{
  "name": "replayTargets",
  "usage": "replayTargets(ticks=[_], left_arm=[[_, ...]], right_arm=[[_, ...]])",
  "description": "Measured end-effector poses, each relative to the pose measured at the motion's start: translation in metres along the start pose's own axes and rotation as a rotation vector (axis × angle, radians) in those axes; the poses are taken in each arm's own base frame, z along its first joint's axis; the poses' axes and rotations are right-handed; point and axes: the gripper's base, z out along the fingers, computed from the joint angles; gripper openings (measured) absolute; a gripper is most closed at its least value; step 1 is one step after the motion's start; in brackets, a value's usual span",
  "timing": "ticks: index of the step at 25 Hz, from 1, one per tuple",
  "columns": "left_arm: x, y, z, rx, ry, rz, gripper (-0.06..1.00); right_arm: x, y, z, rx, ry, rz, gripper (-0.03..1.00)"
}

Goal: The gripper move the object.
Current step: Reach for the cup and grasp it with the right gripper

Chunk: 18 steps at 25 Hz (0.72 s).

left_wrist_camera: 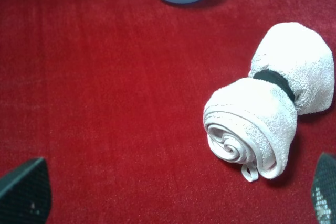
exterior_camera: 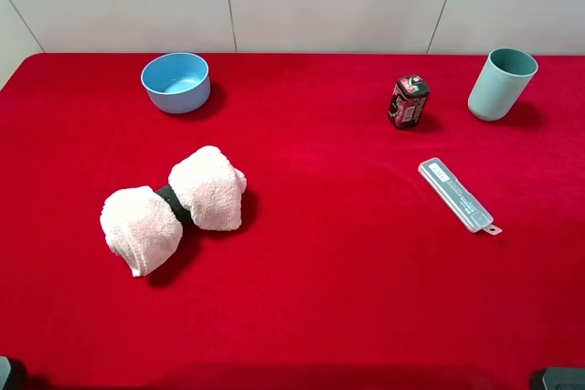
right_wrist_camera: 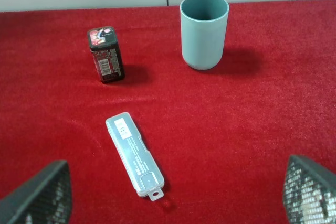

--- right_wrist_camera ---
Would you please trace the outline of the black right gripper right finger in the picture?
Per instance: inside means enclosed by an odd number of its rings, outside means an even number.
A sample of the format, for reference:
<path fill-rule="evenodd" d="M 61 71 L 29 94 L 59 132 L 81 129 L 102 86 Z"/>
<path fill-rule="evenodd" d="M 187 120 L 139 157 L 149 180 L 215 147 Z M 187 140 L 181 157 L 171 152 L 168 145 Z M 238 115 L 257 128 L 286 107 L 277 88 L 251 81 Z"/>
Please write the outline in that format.
<path fill-rule="evenodd" d="M 335 173 L 304 155 L 290 155 L 283 188 L 289 223 L 335 223 Z"/>

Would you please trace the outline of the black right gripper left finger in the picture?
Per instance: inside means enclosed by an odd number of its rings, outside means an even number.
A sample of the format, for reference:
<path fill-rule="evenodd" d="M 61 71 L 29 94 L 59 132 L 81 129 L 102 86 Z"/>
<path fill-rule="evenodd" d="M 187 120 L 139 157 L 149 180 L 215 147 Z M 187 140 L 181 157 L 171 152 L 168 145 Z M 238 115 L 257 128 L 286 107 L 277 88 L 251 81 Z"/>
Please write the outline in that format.
<path fill-rule="evenodd" d="M 72 185 L 66 160 L 56 160 L 1 199 L 1 223 L 69 223 Z"/>

